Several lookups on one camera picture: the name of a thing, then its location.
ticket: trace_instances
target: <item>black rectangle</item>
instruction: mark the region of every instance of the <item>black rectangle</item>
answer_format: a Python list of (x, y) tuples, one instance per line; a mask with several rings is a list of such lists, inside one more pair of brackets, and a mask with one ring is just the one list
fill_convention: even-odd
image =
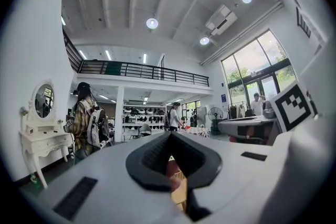
[(261, 155), (257, 153), (252, 153), (252, 152), (244, 152), (241, 154), (243, 157), (251, 158), (251, 159), (257, 159), (258, 161), (265, 161), (267, 156), (266, 155)]
[(83, 177), (54, 208), (54, 211), (60, 216), (72, 220), (97, 182), (98, 180), (94, 178)]

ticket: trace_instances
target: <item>black railing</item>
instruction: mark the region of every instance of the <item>black railing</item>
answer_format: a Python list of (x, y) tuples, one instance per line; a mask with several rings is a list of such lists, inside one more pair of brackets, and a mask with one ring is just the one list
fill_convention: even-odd
[(139, 63), (117, 61), (84, 61), (79, 73), (106, 74), (113, 76), (135, 77), (143, 79), (165, 80), (188, 83), (199, 86), (209, 86), (209, 77)]
[(64, 30), (63, 30), (63, 38), (71, 67), (76, 73), (78, 73), (80, 66), (83, 62), (83, 58), (79, 54), (78, 50), (74, 47), (74, 45), (72, 44), (71, 40), (69, 39), (68, 35), (64, 32)]

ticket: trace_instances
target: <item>black cap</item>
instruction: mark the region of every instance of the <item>black cap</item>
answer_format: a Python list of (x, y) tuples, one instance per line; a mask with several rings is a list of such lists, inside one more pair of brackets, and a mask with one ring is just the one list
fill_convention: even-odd
[(86, 82), (81, 82), (78, 84), (77, 90), (80, 90), (82, 88), (89, 88), (90, 84), (86, 83)]

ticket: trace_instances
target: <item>ceiling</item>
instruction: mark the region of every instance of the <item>ceiling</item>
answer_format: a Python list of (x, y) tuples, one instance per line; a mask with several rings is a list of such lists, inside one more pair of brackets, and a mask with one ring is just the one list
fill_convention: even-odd
[[(72, 83), (71, 92), (77, 88), (76, 83)], [(102, 86), (102, 85), (91, 85), (91, 92), (98, 102), (110, 103), (110, 100), (117, 100), (118, 87), (113, 86)], [(125, 88), (124, 101), (144, 101), (145, 97), (148, 97), (148, 103), (170, 103), (178, 99), (187, 100), (195, 96), (203, 97), (205, 95), (198, 93), (184, 93), (184, 92), (174, 92), (174, 91), (163, 91), (163, 90), (150, 90), (150, 89), (137, 89), (137, 88)]]
[[(146, 53), (149, 64), (157, 65), (162, 53), (201, 62), (215, 52), (218, 47), (202, 46), (199, 40), (209, 34), (205, 24), (221, 5), (225, 4), (238, 19), (212, 38), (217, 46), (235, 37), (276, 1), (62, 0), (62, 15), (71, 41), (89, 59), (107, 60), (107, 49), (113, 60), (139, 62)], [(146, 26), (151, 17), (159, 21), (155, 30)]]

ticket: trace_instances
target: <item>floor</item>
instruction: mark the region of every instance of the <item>floor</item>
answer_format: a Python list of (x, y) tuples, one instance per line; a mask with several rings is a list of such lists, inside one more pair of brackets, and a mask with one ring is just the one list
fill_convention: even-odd
[[(220, 134), (220, 135), (213, 135), (213, 134), (209, 134), (211, 139), (216, 139), (216, 140), (221, 140), (221, 141), (229, 141), (229, 137), (225, 134)], [(124, 142), (113, 142), (113, 146), (122, 144)], [(78, 158), (68, 158), (68, 162), (63, 162), (60, 165), (58, 165), (57, 167), (55, 167), (54, 169), (47, 171), (45, 173), (43, 173), (44, 178), (47, 182), (47, 184), (49, 184), (50, 182), (52, 182), (55, 178), (57, 178), (58, 176), (60, 176), (61, 174), (63, 174), (65, 171), (67, 171), (68, 169), (72, 168), (74, 165), (76, 165), (77, 163), (80, 162), (80, 159)], [(39, 188), (37, 188), (37, 186), (35, 184), (33, 184), (32, 182), (28, 183), (27, 185), (21, 187), (20, 189), (23, 192), (28, 192), (34, 196), (38, 196), (42, 191), (43, 191), (43, 186), (42, 183), (40, 181), (38, 181), (39, 183)]]

